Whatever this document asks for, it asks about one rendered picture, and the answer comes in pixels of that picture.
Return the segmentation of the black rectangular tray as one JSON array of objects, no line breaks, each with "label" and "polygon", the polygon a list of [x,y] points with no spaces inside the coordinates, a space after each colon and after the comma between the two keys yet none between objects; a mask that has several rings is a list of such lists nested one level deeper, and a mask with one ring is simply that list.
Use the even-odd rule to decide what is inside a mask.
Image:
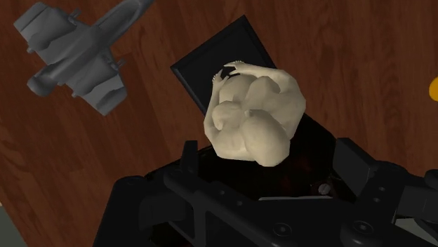
[{"label": "black rectangular tray", "polygon": [[[273,67],[274,63],[245,16],[241,16],[208,41],[172,65],[173,73],[202,112],[211,95],[211,78],[227,62]],[[217,157],[212,148],[199,152],[199,176],[220,181],[252,199],[269,196],[340,196],[341,181],[332,169],[335,138],[304,115],[291,141],[287,159],[274,168],[256,162]]]}]

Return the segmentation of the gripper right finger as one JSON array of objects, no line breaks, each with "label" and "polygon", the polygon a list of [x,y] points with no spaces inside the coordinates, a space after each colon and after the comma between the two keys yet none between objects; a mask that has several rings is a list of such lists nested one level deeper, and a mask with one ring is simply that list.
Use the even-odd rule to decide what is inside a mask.
[{"label": "gripper right finger", "polygon": [[344,247],[438,247],[396,224],[411,218],[438,241],[438,169],[412,175],[349,138],[337,139],[333,169],[357,197],[340,228]]}]

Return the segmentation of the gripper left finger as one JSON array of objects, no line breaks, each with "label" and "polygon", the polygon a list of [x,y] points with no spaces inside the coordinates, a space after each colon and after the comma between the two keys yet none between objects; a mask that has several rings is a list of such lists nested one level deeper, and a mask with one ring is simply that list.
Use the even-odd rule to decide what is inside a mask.
[{"label": "gripper left finger", "polygon": [[[335,145],[335,140],[292,140],[289,156],[272,168],[254,161],[222,159],[212,147],[205,147],[197,152],[198,174],[250,199],[317,196],[322,184],[330,185],[329,195],[338,197],[343,184],[333,170]],[[178,166],[174,161],[145,176],[117,180],[92,247],[188,247],[189,242],[166,222],[170,216],[191,212],[162,180],[164,171]]]}]

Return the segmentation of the grey toy jet plane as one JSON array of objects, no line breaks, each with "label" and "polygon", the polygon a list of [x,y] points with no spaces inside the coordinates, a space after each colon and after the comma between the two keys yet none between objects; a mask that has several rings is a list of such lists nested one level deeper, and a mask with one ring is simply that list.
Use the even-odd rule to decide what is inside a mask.
[{"label": "grey toy jet plane", "polygon": [[28,53],[45,62],[27,82],[36,95],[49,95],[56,86],[67,85],[74,97],[83,98],[103,116],[127,96],[120,75],[123,60],[110,50],[154,3],[154,0],[123,0],[93,25],[77,18],[80,10],[66,13],[43,2],[35,3],[15,22],[26,40]]}]

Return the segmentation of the beige crouching figure sculpture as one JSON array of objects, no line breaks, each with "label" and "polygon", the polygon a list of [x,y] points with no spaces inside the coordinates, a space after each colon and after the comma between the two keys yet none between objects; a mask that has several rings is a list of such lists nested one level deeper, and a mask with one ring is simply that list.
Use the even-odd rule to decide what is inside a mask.
[{"label": "beige crouching figure sculpture", "polygon": [[220,158],[280,164],[306,109],[298,82],[282,69],[242,61],[227,66],[229,75],[212,78],[206,137]]}]

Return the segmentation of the yellow round object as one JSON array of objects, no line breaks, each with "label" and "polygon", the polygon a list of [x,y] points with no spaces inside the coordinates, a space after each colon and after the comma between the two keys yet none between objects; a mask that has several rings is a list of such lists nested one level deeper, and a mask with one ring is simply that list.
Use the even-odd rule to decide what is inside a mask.
[{"label": "yellow round object", "polygon": [[438,102],[438,76],[430,83],[428,93],[432,100]]}]

